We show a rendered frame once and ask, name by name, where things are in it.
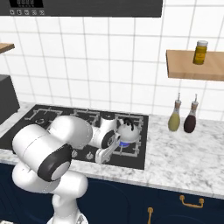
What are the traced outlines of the dark grey countertop appliance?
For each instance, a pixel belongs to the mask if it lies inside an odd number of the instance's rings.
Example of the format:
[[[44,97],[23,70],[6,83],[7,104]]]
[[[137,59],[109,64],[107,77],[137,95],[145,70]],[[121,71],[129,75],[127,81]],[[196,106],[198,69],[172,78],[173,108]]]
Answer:
[[[9,75],[0,74],[0,125],[20,109]]]

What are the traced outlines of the yellow-green oil bottle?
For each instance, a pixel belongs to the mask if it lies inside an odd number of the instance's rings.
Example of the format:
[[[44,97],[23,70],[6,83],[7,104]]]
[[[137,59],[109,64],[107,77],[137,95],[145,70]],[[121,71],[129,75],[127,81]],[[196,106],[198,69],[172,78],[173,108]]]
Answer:
[[[178,96],[178,99],[174,103],[174,110],[170,116],[170,119],[168,121],[168,129],[170,131],[177,131],[180,125],[180,116],[179,116],[179,109],[181,105],[180,96]]]

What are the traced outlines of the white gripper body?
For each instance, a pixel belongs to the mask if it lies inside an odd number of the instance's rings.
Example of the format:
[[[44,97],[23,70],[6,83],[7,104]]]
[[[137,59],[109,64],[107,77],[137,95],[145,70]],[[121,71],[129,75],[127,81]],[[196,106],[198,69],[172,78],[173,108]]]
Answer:
[[[120,144],[120,135],[118,133],[110,133],[103,142],[103,149],[99,149],[95,154],[95,162],[97,164],[103,164],[108,162],[114,150]]]

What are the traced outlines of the navy drawer front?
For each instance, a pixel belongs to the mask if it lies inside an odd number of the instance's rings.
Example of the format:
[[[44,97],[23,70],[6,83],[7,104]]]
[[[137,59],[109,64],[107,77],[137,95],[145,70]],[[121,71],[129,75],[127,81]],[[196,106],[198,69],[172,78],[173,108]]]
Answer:
[[[203,208],[183,206],[179,195],[185,195],[185,203],[198,204],[205,200]],[[212,199],[182,192],[159,190],[159,212],[157,224],[224,224],[224,200]]]

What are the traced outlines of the navy cupboard door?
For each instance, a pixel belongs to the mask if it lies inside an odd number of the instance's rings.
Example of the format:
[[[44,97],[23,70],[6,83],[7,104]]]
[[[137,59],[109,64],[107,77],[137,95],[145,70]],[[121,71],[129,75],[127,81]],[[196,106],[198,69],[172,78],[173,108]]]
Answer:
[[[17,224],[46,224],[53,216],[53,196],[17,187],[12,180],[13,168],[0,163],[0,200],[5,205],[0,217]]]
[[[158,191],[153,188],[88,178],[78,206],[88,224],[147,224],[147,208]]]

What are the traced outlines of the dark red vinegar bottle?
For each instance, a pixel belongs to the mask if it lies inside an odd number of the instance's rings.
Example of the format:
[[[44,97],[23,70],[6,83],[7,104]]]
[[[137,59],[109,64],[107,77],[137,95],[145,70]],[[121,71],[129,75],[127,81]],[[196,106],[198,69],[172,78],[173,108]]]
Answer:
[[[190,112],[184,122],[184,131],[186,133],[192,133],[196,127],[196,110],[198,105],[197,100],[194,100],[191,104]]]

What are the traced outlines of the wooden wall shelf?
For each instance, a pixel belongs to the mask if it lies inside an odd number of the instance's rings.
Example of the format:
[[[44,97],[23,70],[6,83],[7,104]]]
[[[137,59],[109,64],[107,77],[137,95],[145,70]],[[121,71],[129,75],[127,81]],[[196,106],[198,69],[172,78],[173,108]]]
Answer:
[[[169,78],[224,81],[224,52],[207,52],[203,65],[193,64],[194,51],[167,50]]]
[[[5,53],[11,49],[13,49],[15,46],[10,43],[0,43],[0,54]]]

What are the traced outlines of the black gas hob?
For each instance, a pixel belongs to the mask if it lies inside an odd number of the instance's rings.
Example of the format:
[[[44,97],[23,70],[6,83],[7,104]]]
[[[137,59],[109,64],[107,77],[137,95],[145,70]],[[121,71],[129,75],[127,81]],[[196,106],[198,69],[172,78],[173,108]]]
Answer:
[[[147,115],[127,114],[123,112],[108,112],[102,110],[92,110],[88,108],[63,108],[49,105],[36,104],[21,119],[20,122],[32,121],[40,125],[45,130],[49,130],[51,122],[57,116],[77,116],[88,121],[93,126],[99,128],[103,118],[111,117],[125,119],[126,123],[134,124],[139,129],[139,139],[134,143],[128,143],[124,140],[113,151],[107,164],[133,168],[138,170],[144,169],[148,121]]]

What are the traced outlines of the yellow jar with white lid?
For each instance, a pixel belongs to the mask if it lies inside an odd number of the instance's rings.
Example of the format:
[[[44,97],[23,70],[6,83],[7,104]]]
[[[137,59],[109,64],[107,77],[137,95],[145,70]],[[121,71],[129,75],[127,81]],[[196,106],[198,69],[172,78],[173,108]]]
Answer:
[[[208,42],[205,40],[199,40],[197,42],[192,61],[195,65],[202,65],[204,63],[207,54],[207,45]]]

